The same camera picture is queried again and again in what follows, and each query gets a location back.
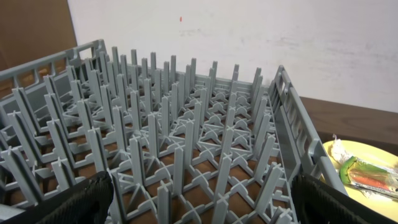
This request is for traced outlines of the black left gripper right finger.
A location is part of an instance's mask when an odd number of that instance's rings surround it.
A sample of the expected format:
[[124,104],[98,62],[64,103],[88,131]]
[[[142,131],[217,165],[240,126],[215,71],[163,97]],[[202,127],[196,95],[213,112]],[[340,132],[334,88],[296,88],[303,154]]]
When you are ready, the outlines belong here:
[[395,223],[308,174],[294,177],[291,194],[296,216],[301,223]]

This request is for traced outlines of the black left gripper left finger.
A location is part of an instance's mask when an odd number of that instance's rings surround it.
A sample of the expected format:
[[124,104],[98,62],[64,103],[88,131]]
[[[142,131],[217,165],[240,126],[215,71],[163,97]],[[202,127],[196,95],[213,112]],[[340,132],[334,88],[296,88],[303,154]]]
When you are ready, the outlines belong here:
[[113,201],[111,177],[101,171],[14,217],[8,224],[104,224]]

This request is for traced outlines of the white paper napkin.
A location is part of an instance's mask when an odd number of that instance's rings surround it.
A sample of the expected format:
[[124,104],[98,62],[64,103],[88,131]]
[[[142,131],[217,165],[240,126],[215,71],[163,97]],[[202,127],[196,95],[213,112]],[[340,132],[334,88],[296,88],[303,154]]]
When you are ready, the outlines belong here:
[[331,146],[331,155],[337,163],[343,165],[348,159],[353,157],[353,155],[352,153],[346,151],[342,140],[338,139],[336,134],[333,135],[333,138],[334,140]]

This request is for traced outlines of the green snack wrapper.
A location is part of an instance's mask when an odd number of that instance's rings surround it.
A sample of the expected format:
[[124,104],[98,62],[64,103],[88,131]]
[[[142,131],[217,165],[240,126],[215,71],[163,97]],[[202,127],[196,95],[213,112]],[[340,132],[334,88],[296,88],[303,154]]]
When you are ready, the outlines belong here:
[[394,169],[353,156],[341,166],[339,176],[344,184],[397,199],[397,172]]

